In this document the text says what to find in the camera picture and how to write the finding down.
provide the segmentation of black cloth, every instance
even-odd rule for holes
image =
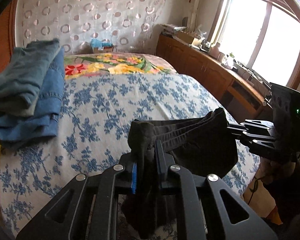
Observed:
[[[274,198],[282,225],[266,221],[277,233],[279,240],[300,240],[300,165],[294,173],[264,187]]]
[[[236,142],[227,126],[223,108],[202,118],[131,123],[128,144],[138,164],[137,192],[127,197],[122,211],[141,238],[148,238],[176,217],[174,196],[160,196],[155,190],[155,141],[159,139],[163,151],[191,173],[214,173],[222,178],[238,161]]]

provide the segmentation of floral blanket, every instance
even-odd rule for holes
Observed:
[[[129,73],[177,73],[163,58],[150,54],[102,53],[65,56],[66,79]]]
[[[58,136],[18,151],[2,151],[0,205],[7,227],[16,235],[78,173],[93,176],[118,163],[130,151],[132,120],[202,117],[220,106],[187,75],[134,73],[66,80]],[[236,123],[227,111],[226,116]],[[223,180],[242,195],[260,159],[239,141],[237,149],[238,163]],[[121,213],[121,203],[117,239],[140,239]],[[176,234],[172,223],[151,239],[175,240]]]

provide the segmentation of wooden cabinet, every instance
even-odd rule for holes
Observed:
[[[175,70],[182,74],[184,71],[184,49],[182,46],[177,44],[171,44],[168,47],[169,53],[166,56],[166,61],[168,61]]]
[[[207,67],[205,78],[201,83],[217,100],[221,100],[227,87],[230,85],[232,78],[215,66]]]
[[[178,73],[195,78],[218,101],[225,101],[223,97],[231,94],[253,118],[262,111],[264,98],[238,74],[225,69],[209,55],[164,35],[159,36],[156,54]]]
[[[167,53],[168,48],[170,47],[170,43],[169,43],[168,39],[169,39],[168,37],[160,35],[158,44],[157,44],[157,48],[155,49],[156,55],[158,57],[164,58],[165,60],[167,60],[166,53]]]
[[[204,72],[205,68],[203,69],[203,63],[200,57],[194,53],[190,53],[186,56],[183,74],[187,74],[202,83]]]

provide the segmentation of silver screw head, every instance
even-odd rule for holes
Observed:
[[[75,176],[75,179],[76,179],[77,181],[83,181],[83,180],[86,179],[86,175],[80,173],[80,174],[78,174],[77,176]]]
[[[117,164],[117,165],[113,166],[113,169],[115,171],[122,171],[123,170],[123,166],[121,164]]]
[[[172,170],[172,171],[180,171],[180,166],[176,165],[176,164],[173,164],[173,165],[170,166],[170,170]]]
[[[210,181],[217,181],[219,177],[216,174],[209,174],[208,175],[208,180]]]

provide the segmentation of blue floral bedsheet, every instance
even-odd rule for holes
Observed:
[[[15,235],[76,174],[99,174],[129,152],[127,136],[133,119],[194,118],[220,107],[186,75],[79,77],[66,81],[64,91],[57,137],[17,152],[2,150],[0,204]],[[237,148],[239,161],[223,180],[242,195],[258,169],[259,157],[238,141]],[[158,240],[175,240],[176,225],[159,228],[156,235]],[[120,208],[118,236],[138,239]]]

